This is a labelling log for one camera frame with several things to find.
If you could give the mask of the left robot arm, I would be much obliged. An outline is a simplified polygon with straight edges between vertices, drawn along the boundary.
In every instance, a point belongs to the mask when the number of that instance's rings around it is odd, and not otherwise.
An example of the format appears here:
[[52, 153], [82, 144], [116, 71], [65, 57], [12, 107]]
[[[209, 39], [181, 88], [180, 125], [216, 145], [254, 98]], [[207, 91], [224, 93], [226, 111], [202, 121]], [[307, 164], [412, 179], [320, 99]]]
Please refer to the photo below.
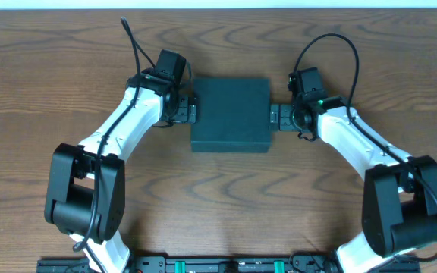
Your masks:
[[53, 152], [45, 220], [84, 252], [80, 261], [60, 261], [56, 272], [126, 272], [130, 249], [118, 231], [125, 209], [125, 165], [152, 127], [192, 124], [195, 101], [180, 93], [191, 67], [180, 54], [163, 49], [152, 67], [126, 83], [124, 97], [107, 120], [76, 146]]

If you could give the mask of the dark green box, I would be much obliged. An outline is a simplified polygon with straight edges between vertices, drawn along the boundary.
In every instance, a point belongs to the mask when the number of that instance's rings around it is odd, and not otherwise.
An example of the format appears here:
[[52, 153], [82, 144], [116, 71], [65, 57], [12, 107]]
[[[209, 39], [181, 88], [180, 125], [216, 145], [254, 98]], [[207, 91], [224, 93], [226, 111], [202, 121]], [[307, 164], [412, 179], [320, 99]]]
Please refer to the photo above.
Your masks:
[[191, 125], [193, 152], [266, 153], [270, 83], [263, 78], [197, 78], [196, 123]]

